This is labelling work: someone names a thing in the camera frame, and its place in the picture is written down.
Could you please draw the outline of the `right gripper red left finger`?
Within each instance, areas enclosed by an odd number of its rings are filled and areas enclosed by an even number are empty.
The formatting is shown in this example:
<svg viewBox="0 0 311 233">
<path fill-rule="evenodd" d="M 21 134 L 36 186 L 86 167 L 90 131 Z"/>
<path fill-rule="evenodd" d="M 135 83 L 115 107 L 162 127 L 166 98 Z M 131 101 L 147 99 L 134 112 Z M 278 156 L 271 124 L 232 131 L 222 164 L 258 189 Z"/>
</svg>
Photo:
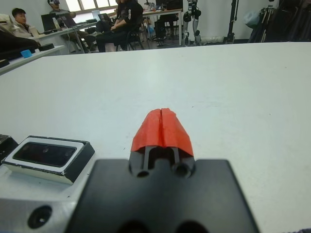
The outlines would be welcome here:
<svg viewBox="0 0 311 233">
<path fill-rule="evenodd" d="M 133 176 L 149 175 L 151 150 L 161 146 L 160 142 L 161 110 L 149 112 L 133 138 L 129 157 L 129 168 Z"/>
</svg>

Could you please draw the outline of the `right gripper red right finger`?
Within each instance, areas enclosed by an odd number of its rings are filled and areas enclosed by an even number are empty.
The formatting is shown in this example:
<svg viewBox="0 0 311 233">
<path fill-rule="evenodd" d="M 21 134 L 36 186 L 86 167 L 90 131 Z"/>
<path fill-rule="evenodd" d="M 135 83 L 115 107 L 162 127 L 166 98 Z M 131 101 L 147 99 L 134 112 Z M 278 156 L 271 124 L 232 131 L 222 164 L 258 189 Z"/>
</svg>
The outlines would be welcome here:
<svg viewBox="0 0 311 233">
<path fill-rule="evenodd" d="M 172 171 L 178 177 L 190 177 L 194 168 L 191 140 L 176 116 L 169 108 L 161 109 L 162 141 L 164 148 L 173 150 Z"/>
</svg>

